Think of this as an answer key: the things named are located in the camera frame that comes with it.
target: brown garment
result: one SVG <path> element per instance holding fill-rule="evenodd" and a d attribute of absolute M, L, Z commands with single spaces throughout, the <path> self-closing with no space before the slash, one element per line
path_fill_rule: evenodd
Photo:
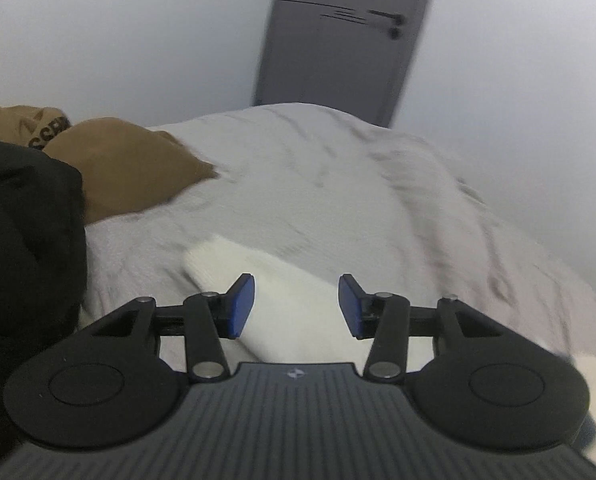
<path fill-rule="evenodd" d="M 71 125 L 58 108 L 0 107 L 0 140 L 42 149 Z"/>
<path fill-rule="evenodd" d="M 216 177 L 211 164 L 193 156 L 170 134 L 120 119 L 76 124 L 43 151 L 82 174 L 86 223 L 142 211 Z"/>

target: door frame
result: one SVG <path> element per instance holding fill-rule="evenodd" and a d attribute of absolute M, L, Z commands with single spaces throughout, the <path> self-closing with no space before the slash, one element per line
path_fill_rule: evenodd
<path fill-rule="evenodd" d="M 273 33 L 275 31 L 278 20 L 278 1 L 279 0 L 273 0 L 271 14 L 268 19 L 264 48 L 260 57 L 260 63 L 258 67 L 258 79 L 255 85 L 254 102 L 252 103 L 254 106 L 263 104 L 262 90 L 265 84 L 265 75 L 270 59 L 271 38 L 273 38 Z M 393 117 L 393 112 L 395 111 L 396 105 L 398 105 L 398 102 L 400 100 L 400 95 L 404 91 L 405 80 L 407 78 L 407 74 L 409 72 L 409 68 L 411 66 L 411 62 L 415 54 L 415 47 L 418 43 L 418 36 L 420 34 L 420 30 L 425 19 L 425 13 L 427 12 L 428 2 L 429 0 L 415 0 L 413 11 L 411 15 L 407 17 L 408 21 L 405 27 L 408 33 L 405 34 L 403 40 L 400 42 L 401 46 L 399 48 L 398 54 L 398 59 L 400 60 L 400 63 L 397 69 L 392 74 L 391 79 L 389 80 L 387 94 L 385 95 L 382 108 L 380 109 L 378 114 L 378 126 L 383 126 L 385 128 L 389 127 L 389 124 L 391 123 L 391 118 Z"/>

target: black circular disc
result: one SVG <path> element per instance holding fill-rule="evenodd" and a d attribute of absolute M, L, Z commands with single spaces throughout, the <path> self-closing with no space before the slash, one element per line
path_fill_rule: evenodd
<path fill-rule="evenodd" d="M 500 450 L 570 442 L 589 407 L 589 391 L 567 362 L 530 343 L 495 338 L 440 355 L 418 374 L 418 408 L 439 430 Z"/>
<path fill-rule="evenodd" d="M 177 377 L 122 339 L 58 344 L 23 364 L 3 392 L 14 424 L 43 444 L 82 449 L 122 444 L 161 423 L 177 401 Z"/>

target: white logo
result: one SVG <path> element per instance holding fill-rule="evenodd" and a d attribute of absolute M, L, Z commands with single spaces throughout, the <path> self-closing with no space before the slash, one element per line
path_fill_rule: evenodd
<path fill-rule="evenodd" d="M 306 372 L 303 372 L 299 368 L 294 368 L 293 370 L 289 370 L 287 372 L 287 375 L 292 379 L 300 379 L 300 378 L 304 377 L 306 374 L 307 374 Z"/>

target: door handle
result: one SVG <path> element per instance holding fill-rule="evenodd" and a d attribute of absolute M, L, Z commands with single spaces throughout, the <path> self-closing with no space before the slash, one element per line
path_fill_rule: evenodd
<path fill-rule="evenodd" d="M 388 18 L 393 21 L 393 24 L 396 27 L 400 25 L 404 25 L 407 19 L 402 14 L 391 14 L 389 12 L 382 12 L 381 10 L 367 10 L 369 14 L 374 14 L 376 16 L 383 16 L 384 18 Z"/>

